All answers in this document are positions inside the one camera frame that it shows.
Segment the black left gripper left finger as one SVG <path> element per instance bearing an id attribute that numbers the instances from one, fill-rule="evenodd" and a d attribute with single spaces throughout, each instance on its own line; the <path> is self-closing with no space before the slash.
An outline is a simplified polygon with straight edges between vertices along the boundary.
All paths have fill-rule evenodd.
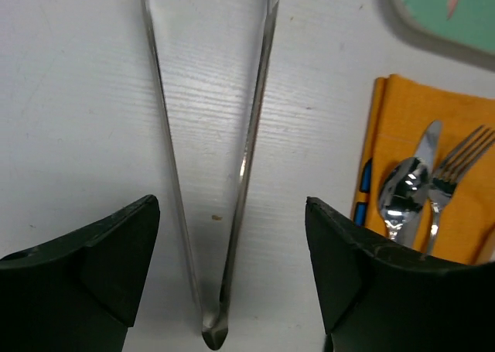
<path id="1" fill-rule="evenodd" d="M 120 351 L 135 324 L 159 229 L 147 195 L 1 260 L 3 351 Z"/>

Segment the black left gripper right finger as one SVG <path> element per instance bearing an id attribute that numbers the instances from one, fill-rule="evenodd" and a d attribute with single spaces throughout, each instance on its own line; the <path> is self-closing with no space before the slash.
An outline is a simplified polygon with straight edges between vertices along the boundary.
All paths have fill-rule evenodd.
<path id="1" fill-rule="evenodd" d="M 494 266 L 424 255 L 316 197 L 306 237 L 328 351 L 492 351 Z"/>

